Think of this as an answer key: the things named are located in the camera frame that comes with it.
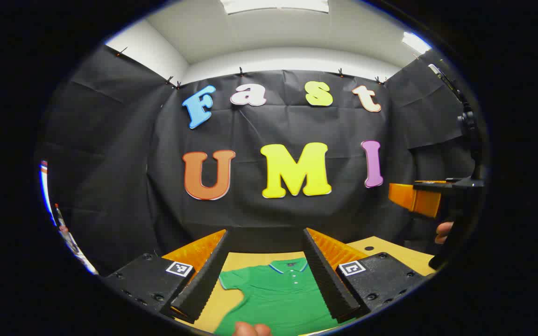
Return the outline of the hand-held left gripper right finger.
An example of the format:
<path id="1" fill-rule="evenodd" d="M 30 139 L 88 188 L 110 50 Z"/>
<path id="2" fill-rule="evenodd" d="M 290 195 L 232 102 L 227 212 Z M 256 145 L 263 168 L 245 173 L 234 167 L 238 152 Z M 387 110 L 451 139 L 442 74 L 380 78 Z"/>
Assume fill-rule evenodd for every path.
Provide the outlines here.
<path id="1" fill-rule="evenodd" d="M 384 310 L 426 281 L 391 254 L 368 256 L 311 228 L 303 230 L 303 253 L 337 322 Z"/>

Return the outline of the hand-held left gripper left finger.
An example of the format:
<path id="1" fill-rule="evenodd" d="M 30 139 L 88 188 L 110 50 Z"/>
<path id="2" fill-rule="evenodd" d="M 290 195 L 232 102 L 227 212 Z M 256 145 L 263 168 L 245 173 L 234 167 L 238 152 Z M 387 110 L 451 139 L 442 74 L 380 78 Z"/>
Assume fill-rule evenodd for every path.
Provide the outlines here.
<path id="1" fill-rule="evenodd" d="M 231 232 L 214 232 L 159 257 L 144 253 L 103 283 L 145 311 L 194 323 L 203 312 L 230 252 Z"/>

